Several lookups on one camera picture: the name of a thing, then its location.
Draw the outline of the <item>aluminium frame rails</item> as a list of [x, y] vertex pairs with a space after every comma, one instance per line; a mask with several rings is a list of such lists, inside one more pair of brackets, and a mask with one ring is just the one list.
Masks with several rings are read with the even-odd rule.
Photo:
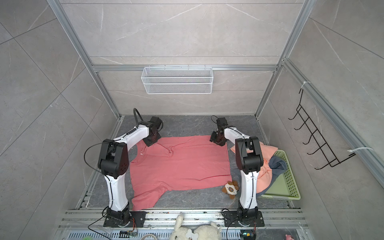
[[256, 220], [241, 225], [234, 210], [145, 210], [132, 213], [126, 226], [106, 227], [100, 209], [67, 211], [55, 240], [168, 240], [176, 227], [193, 232], [214, 223], [223, 240], [312, 240], [299, 209], [261, 210]]

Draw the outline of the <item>dark pink t-shirt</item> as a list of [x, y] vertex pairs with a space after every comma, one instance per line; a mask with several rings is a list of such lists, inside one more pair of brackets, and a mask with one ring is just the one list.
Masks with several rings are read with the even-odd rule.
[[221, 187], [232, 180], [228, 148], [210, 136], [161, 138], [150, 147], [140, 141], [137, 149], [130, 163], [134, 211], [154, 207], [167, 191]]

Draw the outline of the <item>grey blue t-shirt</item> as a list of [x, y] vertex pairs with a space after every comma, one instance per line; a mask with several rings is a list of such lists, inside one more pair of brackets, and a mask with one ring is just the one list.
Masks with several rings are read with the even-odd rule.
[[287, 163], [278, 156], [272, 156], [268, 165], [264, 163], [257, 180], [257, 197], [265, 194], [276, 179], [287, 171]]

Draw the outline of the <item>light salmon t-shirt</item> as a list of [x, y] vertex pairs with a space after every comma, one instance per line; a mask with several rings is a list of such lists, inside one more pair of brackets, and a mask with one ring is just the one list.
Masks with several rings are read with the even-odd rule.
[[271, 185], [276, 181], [277, 177], [286, 171], [285, 163], [283, 163], [283, 170], [278, 170], [278, 165], [282, 161], [279, 157], [275, 156], [278, 148], [273, 146], [264, 145], [260, 142], [261, 152], [263, 156], [263, 166], [259, 171], [256, 185], [252, 187], [252, 174], [245, 174], [243, 170], [241, 173], [241, 193], [247, 193], [254, 196], [261, 196], [267, 192]]

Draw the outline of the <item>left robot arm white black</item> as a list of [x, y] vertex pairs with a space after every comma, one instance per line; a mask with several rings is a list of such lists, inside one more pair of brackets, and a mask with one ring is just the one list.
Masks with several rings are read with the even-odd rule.
[[109, 191], [109, 206], [106, 208], [105, 227], [134, 226], [134, 219], [143, 217], [143, 212], [130, 213], [129, 201], [126, 195], [125, 176], [129, 169], [129, 149], [140, 141], [148, 147], [160, 138], [159, 131], [163, 121], [151, 117], [148, 122], [137, 122], [136, 126], [126, 134], [113, 140], [102, 142], [98, 168], [105, 177]]

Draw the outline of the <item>white plush bunny toy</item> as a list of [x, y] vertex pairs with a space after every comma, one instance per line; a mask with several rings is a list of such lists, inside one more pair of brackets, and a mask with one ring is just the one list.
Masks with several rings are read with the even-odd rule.
[[178, 215], [174, 226], [174, 231], [171, 233], [170, 240], [221, 240], [222, 230], [214, 222], [209, 225], [199, 226], [197, 229], [192, 230], [182, 227], [184, 221], [183, 215]]

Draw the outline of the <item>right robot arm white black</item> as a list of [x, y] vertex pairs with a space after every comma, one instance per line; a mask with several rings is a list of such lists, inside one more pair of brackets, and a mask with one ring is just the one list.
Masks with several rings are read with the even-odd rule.
[[226, 118], [215, 118], [218, 130], [212, 132], [210, 141], [224, 146], [230, 141], [235, 146], [236, 164], [241, 173], [241, 196], [237, 209], [237, 221], [248, 226], [259, 216], [257, 203], [257, 180], [264, 165], [261, 145], [258, 137], [251, 137], [230, 126]]

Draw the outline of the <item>green plastic basket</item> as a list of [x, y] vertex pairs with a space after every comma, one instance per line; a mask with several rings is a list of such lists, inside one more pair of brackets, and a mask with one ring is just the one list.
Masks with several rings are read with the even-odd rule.
[[292, 172], [289, 159], [283, 150], [277, 150], [275, 156], [282, 158], [287, 163], [287, 171], [280, 175], [268, 191], [262, 195], [263, 198], [298, 201], [301, 194]]

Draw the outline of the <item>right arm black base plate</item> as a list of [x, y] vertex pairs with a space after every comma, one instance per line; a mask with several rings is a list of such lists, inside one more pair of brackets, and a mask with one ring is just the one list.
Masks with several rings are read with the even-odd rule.
[[221, 211], [224, 218], [225, 227], [264, 227], [265, 222], [262, 212], [257, 213], [254, 210], [248, 211], [243, 215], [240, 211], [230, 211], [224, 209]]

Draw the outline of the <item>small brown plush toy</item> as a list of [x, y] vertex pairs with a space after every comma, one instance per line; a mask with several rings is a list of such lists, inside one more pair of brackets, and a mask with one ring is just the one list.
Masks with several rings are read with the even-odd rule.
[[230, 199], [235, 199], [239, 191], [239, 184], [237, 181], [228, 181], [222, 188], [222, 192], [227, 194]]

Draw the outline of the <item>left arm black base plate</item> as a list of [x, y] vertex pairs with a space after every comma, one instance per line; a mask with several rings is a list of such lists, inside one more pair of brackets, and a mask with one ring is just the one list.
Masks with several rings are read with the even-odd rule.
[[132, 228], [135, 225], [138, 228], [142, 228], [146, 220], [146, 214], [144, 211], [107, 212], [103, 227]]

